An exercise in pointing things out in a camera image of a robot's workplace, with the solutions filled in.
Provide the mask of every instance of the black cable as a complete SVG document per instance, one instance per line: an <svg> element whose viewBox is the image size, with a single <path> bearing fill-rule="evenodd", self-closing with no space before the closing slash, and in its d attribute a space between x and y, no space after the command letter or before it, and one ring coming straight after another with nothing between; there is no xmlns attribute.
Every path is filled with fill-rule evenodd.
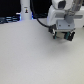
<svg viewBox="0 0 84 84"><path fill-rule="evenodd" d="M48 26L48 25L43 24L43 23L38 19L38 17L37 17L36 14L35 14L35 11L34 11L34 5L33 5L33 1L32 1L32 0L31 0L31 5L32 5L32 12L33 12L35 18L37 19L37 21L38 21L42 26L47 27L47 28L51 28L51 26Z"/></svg>

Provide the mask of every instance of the white table surface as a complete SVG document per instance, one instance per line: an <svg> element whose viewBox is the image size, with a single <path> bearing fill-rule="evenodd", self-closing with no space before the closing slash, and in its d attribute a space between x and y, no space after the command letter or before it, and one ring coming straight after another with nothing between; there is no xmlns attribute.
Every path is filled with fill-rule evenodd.
<svg viewBox="0 0 84 84"><path fill-rule="evenodd" d="M0 84L84 84L84 28L70 42L36 20L0 24Z"/></svg>

